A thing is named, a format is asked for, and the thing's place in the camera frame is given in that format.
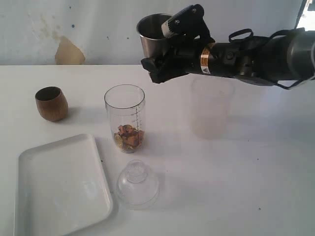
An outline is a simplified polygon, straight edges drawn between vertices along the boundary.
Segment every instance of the wooden cup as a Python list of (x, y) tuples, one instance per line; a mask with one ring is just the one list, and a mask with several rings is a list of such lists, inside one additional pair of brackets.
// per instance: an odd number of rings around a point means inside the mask
[(58, 121), (66, 117), (68, 103), (60, 88), (42, 88), (35, 95), (39, 114), (46, 120)]

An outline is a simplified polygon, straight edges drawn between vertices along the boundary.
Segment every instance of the white table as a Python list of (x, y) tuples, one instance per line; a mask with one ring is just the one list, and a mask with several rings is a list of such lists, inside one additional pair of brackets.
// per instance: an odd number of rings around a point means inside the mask
[[(126, 210), (113, 196), (109, 219), (76, 236), (314, 235), (315, 82), (285, 91), (231, 80), (227, 132), (203, 140), (186, 119), (193, 77), (157, 85), (141, 66), (0, 67), (0, 235), (13, 233), (19, 154), (80, 133), (95, 136), (112, 191), (132, 159), (158, 173), (161, 189), (144, 211)], [(109, 88), (126, 83), (146, 93), (146, 145), (133, 154), (114, 146), (103, 100)], [(34, 95), (46, 86), (63, 90), (66, 120), (38, 114)]]

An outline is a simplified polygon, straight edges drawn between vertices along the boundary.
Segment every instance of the clear plastic dome lid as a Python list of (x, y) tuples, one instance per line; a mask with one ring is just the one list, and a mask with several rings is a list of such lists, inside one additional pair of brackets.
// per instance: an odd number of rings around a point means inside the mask
[(158, 197), (158, 177), (142, 161), (132, 160), (119, 175), (116, 191), (126, 207), (144, 209)]

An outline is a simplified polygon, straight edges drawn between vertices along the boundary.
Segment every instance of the metal cup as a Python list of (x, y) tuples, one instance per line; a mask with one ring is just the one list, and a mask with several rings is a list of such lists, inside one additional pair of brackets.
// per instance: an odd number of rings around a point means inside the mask
[(161, 26), (170, 17), (168, 14), (154, 14), (141, 19), (137, 24), (146, 58), (164, 55), (167, 52), (168, 39), (164, 37)]

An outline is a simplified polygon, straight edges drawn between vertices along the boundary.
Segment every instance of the white plastic tray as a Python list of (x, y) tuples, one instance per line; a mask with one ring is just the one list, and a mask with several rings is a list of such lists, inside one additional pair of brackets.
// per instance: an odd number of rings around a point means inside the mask
[(80, 134), (20, 155), (15, 236), (64, 236), (106, 219), (112, 208), (92, 135)]

